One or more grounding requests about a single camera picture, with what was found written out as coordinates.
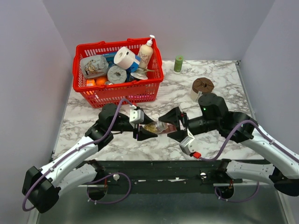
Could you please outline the red weekly pill organizer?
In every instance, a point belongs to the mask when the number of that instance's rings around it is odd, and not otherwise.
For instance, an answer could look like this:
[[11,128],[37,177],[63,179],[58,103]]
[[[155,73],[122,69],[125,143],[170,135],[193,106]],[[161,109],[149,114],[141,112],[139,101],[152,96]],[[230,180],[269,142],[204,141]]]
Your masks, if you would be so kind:
[[169,134],[177,131],[177,128],[169,123],[166,123],[166,128],[160,134]]

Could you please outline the clear pill bottle yellow pills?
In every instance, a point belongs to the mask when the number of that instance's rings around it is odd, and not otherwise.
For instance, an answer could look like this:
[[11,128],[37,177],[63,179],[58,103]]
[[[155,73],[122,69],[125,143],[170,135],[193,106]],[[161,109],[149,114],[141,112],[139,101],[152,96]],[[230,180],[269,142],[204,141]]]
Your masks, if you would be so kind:
[[160,134],[167,129],[167,124],[161,121],[154,121],[144,125],[143,128],[154,134]]

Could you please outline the green lid of bottle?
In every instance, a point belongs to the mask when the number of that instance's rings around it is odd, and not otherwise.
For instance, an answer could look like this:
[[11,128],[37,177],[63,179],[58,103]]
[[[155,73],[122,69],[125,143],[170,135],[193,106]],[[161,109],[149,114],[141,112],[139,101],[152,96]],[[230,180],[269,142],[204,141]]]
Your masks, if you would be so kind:
[[174,68],[173,68],[173,70],[175,72],[180,72],[181,71],[182,65],[183,65],[183,61],[184,61],[184,58],[183,58],[182,55],[176,56],[175,63],[174,63]]

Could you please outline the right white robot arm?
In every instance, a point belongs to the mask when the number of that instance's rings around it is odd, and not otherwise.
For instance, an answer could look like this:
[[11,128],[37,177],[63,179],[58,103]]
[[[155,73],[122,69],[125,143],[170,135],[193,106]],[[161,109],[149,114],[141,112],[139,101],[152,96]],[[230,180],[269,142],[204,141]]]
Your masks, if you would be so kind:
[[[271,137],[254,119],[243,112],[228,110],[224,98],[214,93],[202,95],[198,99],[202,116],[189,119],[179,107],[171,109],[159,117],[159,121],[172,124],[176,132],[168,137],[178,141],[186,155],[205,161],[215,161],[231,140],[260,154],[267,164],[252,164],[222,159],[215,171],[219,183],[228,180],[247,179],[272,185],[288,196],[299,195],[299,155]],[[205,159],[199,153],[195,136],[216,130],[225,138],[214,158]]]

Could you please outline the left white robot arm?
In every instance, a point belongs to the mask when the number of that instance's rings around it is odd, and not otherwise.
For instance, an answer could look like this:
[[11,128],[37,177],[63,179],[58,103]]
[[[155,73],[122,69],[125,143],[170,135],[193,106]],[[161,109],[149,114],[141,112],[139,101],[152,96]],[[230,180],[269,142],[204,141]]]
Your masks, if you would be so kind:
[[113,131],[132,132],[137,141],[156,137],[142,127],[153,121],[142,108],[130,104],[128,116],[120,113],[120,108],[121,104],[106,104],[96,122],[71,149],[41,168],[32,166],[26,171],[22,187],[24,211],[31,210],[26,208],[30,201],[33,209],[45,213],[64,192],[85,183],[101,183],[104,176],[97,165],[93,162],[79,165],[107,146],[114,138]]

